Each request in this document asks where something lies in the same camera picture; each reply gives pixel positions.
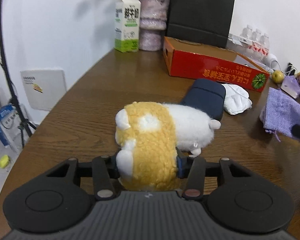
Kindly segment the purple knitted pouch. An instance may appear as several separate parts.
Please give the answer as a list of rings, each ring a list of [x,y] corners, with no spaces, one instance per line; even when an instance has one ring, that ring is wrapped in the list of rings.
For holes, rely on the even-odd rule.
[[[259,115],[264,129],[268,133],[283,134],[297,139],[292,133],[294,125],[300,126],[300,103],[283,93],[280,89],[268,90],[266,103]]]

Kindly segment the yellow white plush toy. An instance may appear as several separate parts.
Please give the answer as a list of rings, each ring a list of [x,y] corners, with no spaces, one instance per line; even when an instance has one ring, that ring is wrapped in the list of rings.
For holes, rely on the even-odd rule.
[[[199,156],[221,127],[199,109],[158,102],[125,105],[115,122],[119,180],[130,191],[178,189],[177,152]]]

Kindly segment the white cloth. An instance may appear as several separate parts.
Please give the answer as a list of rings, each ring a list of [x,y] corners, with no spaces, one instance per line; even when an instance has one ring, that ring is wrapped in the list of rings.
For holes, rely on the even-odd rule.
[[[245,89],[238,85],[226,83],[222,86],[226,90],[223,108],[227,113],[237,115],[251,109],[252,101],[249,98],[249,93]]]

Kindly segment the navy blue zip case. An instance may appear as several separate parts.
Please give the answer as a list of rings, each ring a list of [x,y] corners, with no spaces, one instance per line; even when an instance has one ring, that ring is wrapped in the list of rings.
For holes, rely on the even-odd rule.
[[[226,89],[220,83],[208,79],[197,79],[180,104],[199,109],[211,118],[221,121],[225,97]]]

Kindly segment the purple tissue pack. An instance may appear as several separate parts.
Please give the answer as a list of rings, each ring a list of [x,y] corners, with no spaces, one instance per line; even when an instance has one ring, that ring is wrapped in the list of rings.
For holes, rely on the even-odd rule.
[[[285,76],[280,88],[294,99],[300,96],[300,85],[293,75]]]

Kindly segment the small white fan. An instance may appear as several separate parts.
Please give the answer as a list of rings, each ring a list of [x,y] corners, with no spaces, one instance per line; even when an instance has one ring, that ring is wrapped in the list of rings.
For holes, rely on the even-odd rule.
[[[263,63],[272,69],[275,69],[277,66],[279,66],[277,57],[272,53],[268,53],[268,55],[264,57]]]

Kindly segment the water bottle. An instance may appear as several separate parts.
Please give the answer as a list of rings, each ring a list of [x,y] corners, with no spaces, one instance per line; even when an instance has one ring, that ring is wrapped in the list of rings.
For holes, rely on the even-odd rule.
[[[264,35],[261,35],[259,39],[260,43],[260,54],[262,57],[265,57],[268,55],[269,49],[270,49],[270,39],[269,35],[267,33],[264,33]]]
[[[247,24],[247,26],[243,28],[240,36],[246,40],[249,40],[252,36],[252,33],[253,33],[253,27]]]
[[[255,29],[255,31],[252,32],[250,40],[252,41],[252,45],[250,46],[251,50],[256,51],[257,53],[261,50],[261,44],[260,44],[260,38],[261,38],[261,30]]]

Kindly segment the black light stand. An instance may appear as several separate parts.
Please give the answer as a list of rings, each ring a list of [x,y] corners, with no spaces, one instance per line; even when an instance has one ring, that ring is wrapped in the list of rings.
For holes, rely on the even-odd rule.
[[[24,132],[26,132],[28,135],[28,138],[30,138],[33,134],[31,131],[31,128],[36,130],[36,126],[33,123],[31,123],[27,118],[25,118],[25,116],[22,112],[22,109],[20,107],[18,97],[15,93],[13,82],[10,77],[7,60],[6,60],[5,49],[4,49],[4,42],[3,42],[2,8],[3,8],[3,0],[0,0],[0,55],[1,55],[1,60],[2,60],[2,68],[3,68],[6,82],[7,82],[10,94],[11,94],[11,104],[15,107],[15,110],[17,111],[19,118],[20,118],[20,124],[19,124],[18,129],[20,130],[20,134],[21,134],[22,148],[24,148],[25,143],[26,143]]]

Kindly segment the yellow green small object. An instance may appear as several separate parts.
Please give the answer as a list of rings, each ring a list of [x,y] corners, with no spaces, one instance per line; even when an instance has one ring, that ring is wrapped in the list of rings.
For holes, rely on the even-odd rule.
[[[1,158],[0,158],[0,168],[6,168],[8,167],[10,164],[10,157],[8,155],[3,155]]]

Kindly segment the white flat carton box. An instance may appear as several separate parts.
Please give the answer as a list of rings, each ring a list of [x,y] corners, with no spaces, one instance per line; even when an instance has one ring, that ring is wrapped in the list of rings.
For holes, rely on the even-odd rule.
[[[233,44],[237,44],[237,45],[247,45],[247,46],[250,46],[252,45],[252,41],[248,38],[244,38],[244,37],[241,37],[241,36],[238,36],[238,35],[234,35],[234,34],[231,34],[229,33],[228,35],[228,40],[231,41]]]

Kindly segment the water bottle left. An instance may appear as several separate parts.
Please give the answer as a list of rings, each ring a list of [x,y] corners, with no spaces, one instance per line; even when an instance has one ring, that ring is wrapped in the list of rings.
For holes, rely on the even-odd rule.
[[[253,33],[253,27],[247,24],[247,26],[243,28],[240,36],[246,40],[249,40],[252,36],[252,33]]]

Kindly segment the blue white package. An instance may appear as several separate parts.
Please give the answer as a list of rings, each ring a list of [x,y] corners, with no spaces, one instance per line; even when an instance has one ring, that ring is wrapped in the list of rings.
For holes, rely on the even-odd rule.
[[[0,108],[0,142],[4,146],[9,145],[5,132],[13,128],[15,116],[16,110],[11,104]]]

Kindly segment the black paper shopping bag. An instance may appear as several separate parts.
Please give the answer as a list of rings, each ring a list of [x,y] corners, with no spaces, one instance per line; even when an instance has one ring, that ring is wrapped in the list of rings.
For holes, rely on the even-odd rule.
[[[170,0],[166,36],[225,48],[235,0]]]

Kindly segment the purple textured vase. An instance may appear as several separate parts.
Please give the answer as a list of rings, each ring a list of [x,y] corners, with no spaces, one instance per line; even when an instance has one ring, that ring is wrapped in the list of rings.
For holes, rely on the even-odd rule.
[[[139,0],[141,2],[139,49],[162,49],[166,30],[169,0]]]

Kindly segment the milk carton white green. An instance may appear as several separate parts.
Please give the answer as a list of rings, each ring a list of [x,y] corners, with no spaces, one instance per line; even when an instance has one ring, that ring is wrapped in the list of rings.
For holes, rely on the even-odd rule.
[[[115,8],[115,46],[121,53],[139,49],[141,2],[118,0]]]

